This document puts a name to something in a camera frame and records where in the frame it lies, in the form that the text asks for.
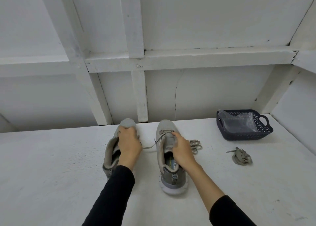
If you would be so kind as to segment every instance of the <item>basket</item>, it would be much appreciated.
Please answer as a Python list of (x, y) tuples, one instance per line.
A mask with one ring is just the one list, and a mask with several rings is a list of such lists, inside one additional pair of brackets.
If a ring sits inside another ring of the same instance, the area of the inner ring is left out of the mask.
[[(255, 110), (225, 110), (227, 113), (230, 113), (233, 116), (239, 115), (240, 113), (249, 113), (252, 112), (254, 122), (257, 126), (258, 132), (247, 132), (247, 133), (231, 133), (227, 131), (227, 129), (224, 127), (223, 121), (218, 116), (218, 111), (216, 112), (216, 123), (217, 126), (222, 133), (224, 139), (226, 140), (256, 140), (256, 139), (262, 139), (263, 137), (267, 136), (268, 134), (271, 134), (273, 132), (273, 128), (269, 124), (269, 120), (265, 115), (259, 114)], [(267, 121), (267, 125), (264, 125), (260, 118), (264, 118)]]

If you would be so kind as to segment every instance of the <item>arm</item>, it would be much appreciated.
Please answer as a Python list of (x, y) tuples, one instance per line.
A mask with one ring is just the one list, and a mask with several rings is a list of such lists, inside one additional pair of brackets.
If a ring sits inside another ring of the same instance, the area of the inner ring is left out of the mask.
[(121, 155), (112, 176), (105, 184), (82, 226), (121, 225), (135, 179), (132, 173), (142, 146), (134, 128), (120, 128), (118, 146)]
[(248, 216), (235, 204), (230, 197), (211, 180), (203, 168), (195, 161), (190, 143), (179, 133), (172, 133), (177, 138), (177, 145), (172, 152), (175, 160), (193, 180), (203, 203), (210, 214), (213, 226), (217, 225), (254, 225)]

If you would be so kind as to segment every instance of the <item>shoe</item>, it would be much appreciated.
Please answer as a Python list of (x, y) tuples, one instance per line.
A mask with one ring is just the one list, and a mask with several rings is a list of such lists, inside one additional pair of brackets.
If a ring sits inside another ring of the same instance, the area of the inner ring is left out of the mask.
[(105, 149), (104, 163), (102, 165), (103, 171), (105, 172), (107, 179), (109, 179), (111, 175), (113, 174), (117, 164), (119, 163), (119, 157), (121, 155), (121, 151), (118, 145), (119, 126), (124, 126), (125, 128), (135, 127), (136, 129), (136, 123), (134, 122), (134, 120), (124, 119), (118, 125), (113, 138), (110, 139), (110, 141), (108, 142)]
[(172, 148), (176, 144), (176, 137), (171, 132), (179, 132), (175, 124), (170, 120), (160, 121), (156, 131), (159, 185), (163, 192), (179, 195), (188, 188), (188, 179), (185, 170), (174, 160)]

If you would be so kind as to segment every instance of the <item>shoelace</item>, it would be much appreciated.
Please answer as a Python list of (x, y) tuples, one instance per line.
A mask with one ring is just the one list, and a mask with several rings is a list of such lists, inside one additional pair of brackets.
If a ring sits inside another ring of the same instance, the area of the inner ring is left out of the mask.
[[(161, 140), (162, 137), (163, 137), (165, 134), (168, 134), (168, 133), (171, 133), (171, 132), (172, 132), (172, 131), (164, 132), (164, 133), (158, 138), (158, 140), (155, 140), (154, 145), (152, 145), (152, 146), (150, 146), (150, 147), (144, 147), (143, 149), (150, 149), (150, 148), (154, 147), (155, 145), (157, 145), (157, 142), (158, 142), (159, 140)], [(200, 142), (199, 140), (193, 139), (193, 140), (190, 140), (189, 142), (190, 142), (190, 146), (191, 146), (192, 153), (193, 153), (194, 155), (197, 154), (198, 150), (203, 149), (203, 147), (202, 147), (202, 145), (201, 145), (201, 142)]]
[(249, 154), (246, 153), (243, 149), (240, 149), (236, 147), (235, 150), (227, 151), (227, 153), (234, 152), (234, 155), (232, 156), (233, 161), (235, 164), (239, 164), (242, 166), (246, 166), (247, 164), (252, 164), (252, 159)]

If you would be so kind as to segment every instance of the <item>table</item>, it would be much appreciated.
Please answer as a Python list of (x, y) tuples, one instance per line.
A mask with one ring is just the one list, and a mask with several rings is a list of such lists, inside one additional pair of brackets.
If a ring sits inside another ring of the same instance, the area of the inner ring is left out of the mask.
[[(203, 149), (195, 156), (207, 174), (257, 225), (316, 225), (316, 157), (270, 115), (274, 132), (257, 141), (223, 139), (216, 119), (175, 121)], [(158, 123), (138, 124), (143, 147)], [(116, 125), (0, 134), (0, 225), (81, 225), (106, 183), (105, 146)], [(252, 166), (235, 164), (243, 148)], [(136, 184), (123, 225), (210, 225), (189, 178), (188, 191), (159, 187), (156, 148), (135, 166)]]

